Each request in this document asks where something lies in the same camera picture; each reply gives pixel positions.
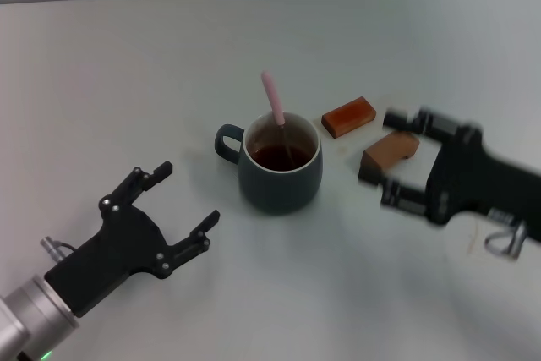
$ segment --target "wooden block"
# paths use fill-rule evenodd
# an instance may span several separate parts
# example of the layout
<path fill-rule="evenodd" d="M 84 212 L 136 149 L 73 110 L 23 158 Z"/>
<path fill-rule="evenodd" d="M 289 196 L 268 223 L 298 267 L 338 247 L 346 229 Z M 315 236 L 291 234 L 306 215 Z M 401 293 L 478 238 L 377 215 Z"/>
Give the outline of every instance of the wooden block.
<path fill-rule="evenodd" d="M 375 110 L 363 97 L 350 101 L 321 117 L 321 124 L 337 139 L 375 119 Z"/>
<path fill-rule="evenodd" d="M 410 133 L 395 131 L 364 150 L 361 166 L 377 167 L 385 172 L 417 151 L 419 140 Z"/>

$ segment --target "white table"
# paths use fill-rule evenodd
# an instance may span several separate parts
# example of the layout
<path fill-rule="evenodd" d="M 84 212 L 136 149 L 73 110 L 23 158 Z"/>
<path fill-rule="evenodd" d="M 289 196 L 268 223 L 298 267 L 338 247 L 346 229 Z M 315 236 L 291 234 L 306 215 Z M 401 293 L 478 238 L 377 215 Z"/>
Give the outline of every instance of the white table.
<path fill-rule="evenodd" d="M 100 197 L 134 166 L 174 174 L 138 207 L 169 242 L 212 210 L 208 253 L 165 281 L 130 278 L 53 360 L 530 360 L 541 355 L 541 249 L 483 249 L 474 216 L 438 231 L 381 210 L 357 183 L 387 107 L 421 105 L 485 128 L 496 153 L 541 167 L 538 0 L 97 0 L 0 7 L 0 213 L 7 294 L 53 263 L 45 235 L 80 245 Z M 359 96 L 378 111 L 322 131 L 316 201 L 263 216 L 213 150 L 223 123 L 268 110 L 319 120 Z M 396 174 L 424 183 L 422 144 Z"/>

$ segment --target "dark gray mug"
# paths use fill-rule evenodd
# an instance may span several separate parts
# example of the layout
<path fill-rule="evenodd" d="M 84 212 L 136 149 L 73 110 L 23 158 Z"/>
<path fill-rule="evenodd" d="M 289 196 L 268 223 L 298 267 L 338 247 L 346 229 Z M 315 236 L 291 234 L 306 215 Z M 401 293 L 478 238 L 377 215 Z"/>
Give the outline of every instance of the dark gray mug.
<path fill-rule="evenodd" d="M 321 139 L 315 126 L 294 113 L 285 112 L 284 116 L 287 143 L 310 157 L 297 169 L 273 171 L 254 159 L 265 147 L 283 145 L 283 133 L 271 113 L 259 117 L 246 131 L 224 124 L 216 133 L 214 143 L 219 156 L 238 164 L 238 182 L 246 199 L 258 209 L 272 214 L 285 214 L 308 204 L 320 187 L 323 173 Z M 240 141 L 240 151 L 228 147 L 224 137 Z"/>

